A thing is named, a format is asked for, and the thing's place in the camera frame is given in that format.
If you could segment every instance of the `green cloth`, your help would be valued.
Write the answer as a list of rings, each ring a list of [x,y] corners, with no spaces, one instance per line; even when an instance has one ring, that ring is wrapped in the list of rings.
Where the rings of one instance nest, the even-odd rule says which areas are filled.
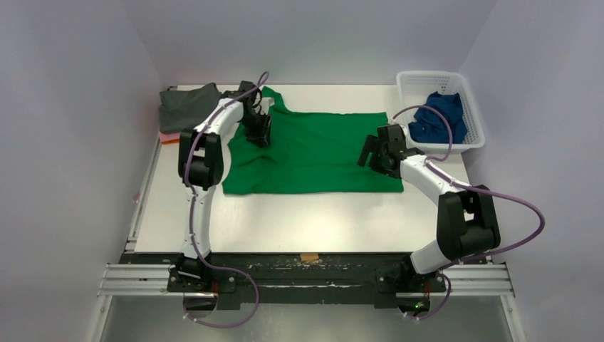
[[[239,125],[229,142],[225,194],[402,191],[400,180],[357,165],[367,135],[387,124],[386,113],[295,113],[280,93],[264,87],[262,96],[275,100],[269,110],[271,147],[247,142]]]

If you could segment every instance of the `pink cloth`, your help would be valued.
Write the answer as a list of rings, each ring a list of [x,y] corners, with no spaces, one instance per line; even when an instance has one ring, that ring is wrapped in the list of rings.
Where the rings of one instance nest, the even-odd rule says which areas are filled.
[[[162,144],[175,143],[180,139],[180,133],[164,134],[158,132],[157,135],[159,135]]]

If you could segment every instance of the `cable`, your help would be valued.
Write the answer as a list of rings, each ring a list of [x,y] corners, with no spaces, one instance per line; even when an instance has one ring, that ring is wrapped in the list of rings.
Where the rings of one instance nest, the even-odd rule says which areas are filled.
[[[211,265],[203,257],[202,253],[199,250],[199,247],[197,247],[195,233],[193,232],[193,213],[194,213],[194,208],[195,208],[195,200],[197,198],[197,192],[195,191],[195,188],[193,187],[193,185],[191,185],[191,183],[189,182],[189,173],[191,171],[191,161],[193,161],[193,154],[195,153],[195,147],[197,146],[199,139],[202,137],[203,133],[207,130],[207,128],[209,126],[211,126],[212,123],[219,117],[219,115],[224,111],[224,109],[229,107],[230,105],[234,104],[235,102],[241,100],[242,98],[247,97],[248,95],[252,94],[254,91],[258,91],[260,89],[260,87],[263,86],[266,83],[266,80],[268,80],[268,79],[269,79],[269,72],[264,71],[262,73],[262,75],[260,75],[260,79],[258,79],[258,83],[252,89],[250,89],[247,92],[230,100],[228,103],[226,103],[226,105],[219,107],[218,110],[216,110],[214,112],[214,114],[212,114],[210,116],[208,123],[202,128],[201,132],[197,133],[197,137],[195,137],[195,140],[193,140],[191,150],[189,151],[189,157],[187,158],[187,164],[184,167],[184,184],[187,187],[189,187],[191,189],[191,191],[193,192],[193,198],[191,199],[191,207],[189,208],[189,235],[191,237],[191,243],[193,244],[193,249],[195,249],[195,253],[197,254],[197,257],[203,263],[203,265],[205,265],[209,269],[213,269],[213,270],[217,270],[217,271],[231,271],[231,272],[236,272],[238,274],[241,274],[242,276],[245,276],[247,278],[247,280],[249,280],[251,285],[254,287],[254,291],[256,292],[256,301],[255,301],[254,307],[251,309],[250,313],[247,316],[245,316],[242,320],[237,321],[235,323],[229,323],[229,324],[210,323],[210,322],[201,321],[197,318],[192,317],[187,312],[187,307],[185,305],[186,302],[183,300],[183,302],[182,302],[182,309],[184,310],[183,318],[188,318],[189,320],[191,320],[195,323],[202,324],[204,326],[209,326],[212,328],[233,328],[236,326],[240,326],[243,323],[246,323],[247,321],[249,321],[249,319],[256,313],[256,310],[258,310],[258,305],[260,304],[260,292],[258,290],[258,285],[251,278],[251,276],[249,274],[247,274],[246,272],[244,272],[242,270],[234,269],[232,267],[222,267],[222,266]]]
[[[537,206],[535,206],[534,204],[532,204],[529,201],[526,201],[524,199],[515,197],[515,196],[506,195],[506,194],[502,194],[500,192],[495,192],[495,191],[491,191],[491,190],[480,189],[478,187],[472,187],[470,185],[465,185],[465,184],[456,182],[451,177],[447,176],[442,171],[438,170],[438,168],[432,164],[431,160],[436,160],[438,162],[444,162],[451,155],[451,149],[453,148],[453,132],[451,131],[451,126],[449,125],[449,122],[447,122],[447,119],[438,110],[436,110],[432,107],[429,107],[427,105],[412,105],[410,107],[404,108],[401,111],[399,111],[398,113],[394,114],[394,116],[392,117],[392,120],[396,119],[399,115],[403,114],[404,112],[411,110],[411,109],[415,109],[415,108],[428,109],[429,111],[436,114],[440,118],[440,120],[442,120],[442,122],[444,123],[444,126],[447,128],[447,132],[449,133],[449,147],[447,148],[447,152],[444,154],[444,157],[436,157],[434,155],[431,155],[426,158],[426,167],[428,169],[430,169],[430,171],[432,171],[437,176],[441,177],[444,181],[446,181],[446,182],[450,183],[451,185],[454,185],[460,189],[464,189],[464,190],[468,190],[468,191],[472,191],[472,192],[478,192],[478,193],[486,194],[486,195],[493,196],[493,197],[499,197],[504,200],[522,204],[523,206],[528,207],[530,210],[533,210],[535,212],[535,214],[537,214],[537,217],[539,218],[539,226],[537,227],[537,229],[535,229],[535,231],[533,233],[531,233],[524,239],[522,239],[514,244],[511,244],[507,247],[497,249],[496,251],[490,251],[490,252],[486,252],[486,253],[482,253],[482,254],[475,254],[475,255],[462,257],[459,260],[452,261],[452,262],[444,265],[443,267],[441,267],[439,269],[439,271],[448,269],[449,267],[456,265],[460,262],[482,259],[484,257],[493,256],[493,255],[511,251],[512,249],[518,248],[518,247],[526,244],[527,242],[531,241],[532,239],[536,238],[539,234],[541,234],[541,232],[543,231],[543,228],[545,228],[545,226],[546,226],[546,218],[544,217],[541,210],[539,210],[539,208]],[[426,318],[432,316],[433,314],[437,313],[444,306],[444,303],[449,298],[449,294],[451,293],[451,281],[449,280],[449,278],[446,275],[443,274],[442,276],[447,280],[447,283],[449,284],[449,288],[447,289],[447,295],[445,295],[444,300],[435,310],[431,311],[426,316],[419,318],[418,321],[426,319]]]

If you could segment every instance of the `gray floor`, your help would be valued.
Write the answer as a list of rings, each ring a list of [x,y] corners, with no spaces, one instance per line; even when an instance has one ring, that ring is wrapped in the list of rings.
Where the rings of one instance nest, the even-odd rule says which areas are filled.
[[[214,312],[207,319],[232,322],[250,308]],[[421,323],[403,321],[398,310],[356,305],[264,304],[248,323],[231,329],[200,326],[182,314],[182,298],[114,297],[103,341],[511,341],[499,297],[453,297]]]

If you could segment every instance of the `black joint housing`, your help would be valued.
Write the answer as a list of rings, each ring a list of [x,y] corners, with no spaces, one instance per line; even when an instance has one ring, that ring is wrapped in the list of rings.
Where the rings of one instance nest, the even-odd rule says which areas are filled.
[[[400,125],[386,125],[377,128],[377,137],[368,135],[365,139],[357,165],[364,167],[369,159],[371,170],[392,178],[401,178],[400,162],[412,155],[423,155],[417,148],[407,149],[405,134]]]
[[[192,128],[185,128],[180,133],[178,175],[183,182],[185,182],[184,176],[189,153],[198,134],[199,132]],[[220,182],[224,172],[220,135],[203,133],[194,149],[197,151],[202,148],[205,150],[205,156],[193,155],[189,169],[189,182],[192,185],[202,187],[203,190],[208,190],[212,185]]]
[[[255,85],[252,82],[242,81],[237,91],[225,91],[223,96],[237,98],[254,87]],[[254,91],[240,100],[244,107],[244,116],[241,119],[241,124],[245,127],[247,141],[258,147],[268,147],[271,145],[272,117],[261,115],[254,110],[254,103],[258,94],[261,94],[260,90]]]
[[[474,218],[466,221],[464,212]],[[449,260],[497,248],[501,236],[493,197],[469,190],[440,195],[436,235],[438,247]]]

